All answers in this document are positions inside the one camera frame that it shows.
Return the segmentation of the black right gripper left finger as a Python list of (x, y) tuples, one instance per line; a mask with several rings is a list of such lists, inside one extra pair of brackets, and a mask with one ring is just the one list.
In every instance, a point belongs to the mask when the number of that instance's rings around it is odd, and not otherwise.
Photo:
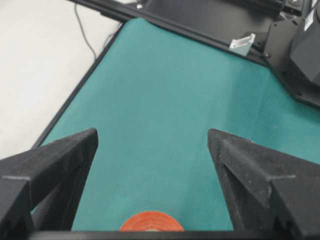
[(0, 161), (0, 233), (72, 228), (98, 148), (95, 128)]

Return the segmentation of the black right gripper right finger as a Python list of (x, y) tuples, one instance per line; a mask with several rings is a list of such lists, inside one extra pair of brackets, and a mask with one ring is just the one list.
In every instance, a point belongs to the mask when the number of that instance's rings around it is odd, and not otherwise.
[(320, 233), (320, 166), (212, 128), (211, 155), (235, 230)]

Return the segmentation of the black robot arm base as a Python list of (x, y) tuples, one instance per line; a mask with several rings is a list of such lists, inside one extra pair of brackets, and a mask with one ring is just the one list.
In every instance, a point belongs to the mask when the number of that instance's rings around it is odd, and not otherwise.
[(155, 17), (200, 31), (232, 52), (255, 35), (251, 50), (292, 97), (320, 105), (320, 3), (317, 0), (149, 0)]

